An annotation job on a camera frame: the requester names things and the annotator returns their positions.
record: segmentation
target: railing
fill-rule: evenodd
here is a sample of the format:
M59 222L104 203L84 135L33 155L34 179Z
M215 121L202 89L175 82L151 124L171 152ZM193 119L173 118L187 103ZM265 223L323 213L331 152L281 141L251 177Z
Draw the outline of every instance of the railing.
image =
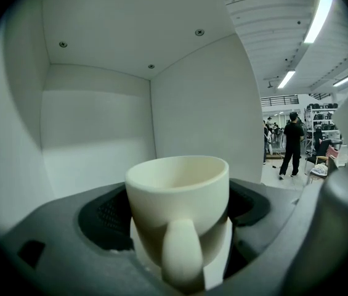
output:
M321 99L324 99L325 97L331 96L331 94L330 93L312 93L312 94L309 94L309 96L313 97L316 100L321 100Z
M288 104L298 104L298 97L295 96L272 96L272 97L262 97L260 99L261 106L273 106L273 105L288 105Z

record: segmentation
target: fluorescent light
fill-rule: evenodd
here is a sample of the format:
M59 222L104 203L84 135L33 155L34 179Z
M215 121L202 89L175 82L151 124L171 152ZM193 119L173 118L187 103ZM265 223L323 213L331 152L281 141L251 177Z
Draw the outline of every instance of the fluorescent light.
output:
M343 78L343 79L341 79L341 80L335 82L335 83L333 84L333 86L340 86L341 84L344 84L344 83L346 83L346 82L348 82L348 76L346 76L345 78Z
M313 43L323 27L325 20L327 19L328 12L330 11L333 0L320 0L317 7L316 15L312 25L310 26L307 37L304 43Z
M278 89L283 88L295 73L296 72L294 70L290 70L285 76L285 78L282 80L282 82L278 85Z

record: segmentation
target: white floor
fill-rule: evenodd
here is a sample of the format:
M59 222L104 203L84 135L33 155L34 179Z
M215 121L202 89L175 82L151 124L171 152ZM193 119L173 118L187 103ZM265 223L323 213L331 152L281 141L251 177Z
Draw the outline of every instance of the white floor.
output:
M299 171L297 176L290 177L291 171L293 170L292 161L289 163L285 178L279 180L279 169L282 164L282 159L267 159L267 163L262 167L262 176L261 183L267 186L280 187L282 189L292 189L297 192L302 192L304 186L306 185L308 176L304 172L305 168L305 155L302 155L302 158L299 161ZM311 168L314 167L313 163L308 162L307 164L307 173ZM322 179L313 180L313 183L322 183Z

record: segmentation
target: mug rim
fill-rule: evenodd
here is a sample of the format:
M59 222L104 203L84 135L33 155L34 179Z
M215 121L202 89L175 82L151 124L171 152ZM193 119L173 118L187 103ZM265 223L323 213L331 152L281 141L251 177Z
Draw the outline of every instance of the mug rim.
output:
M147 185L144 185L144 184L140 184L138 182L135 182L133 179L131 179L129 177L129 174L131 172L131 170L133 168L136 168L137 166L139 165L143 165L145 163L148 163L148 162L152 162L152 161L157 161L157 160L162 160L162 159L171 159L171 158L214 158L214 159L218 159L219 161L223 162L224 164L224 168L223 170L218 174L218 175L215 175L213 178L210 178L206 181L203 181L203 182L199 182L199 183L194 183L194 184L191 184L191 185L187 185L187 186L179 186L179 187L155 187L155 186L147 186ZM130 169L128 169L128 171L126 172L126 176L125 176L125 183L126 182L129 182L131 185L135 186L136 188L138 189L142 189L143 191L145 192L149 192L149 193L160 193L160 192L156 192L157 190L162 190L164 189L164 193L161 193L161 194L166 194L166 193L174 193L174 192L184 192L184 191L191 191L193 189L198 189L202 186L205 186L207 184L211 184L217 180L219 180L223 175L225 175L229 170L229 164L219 158L219 157L213 157L213 156L209 156L209 155L179 155L179 156L174 156L174 157L165 157L165 158L158 158L158 159L152 159L152 160L149 160L149 161L145 161L145 162L142 162L142 163L139 163L133 167L131 167Z

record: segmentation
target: black shirt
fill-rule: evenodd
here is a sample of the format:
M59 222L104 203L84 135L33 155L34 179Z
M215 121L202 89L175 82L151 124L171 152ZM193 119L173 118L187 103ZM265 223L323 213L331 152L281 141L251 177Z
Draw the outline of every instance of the black shirt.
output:
M288 123L285 127L284 134L286 135L286 147L298 147L299 138L304 135L302 127L297 123Z
M268 129L267 127L264 127L264 142L267 142L267 137L268 137Z

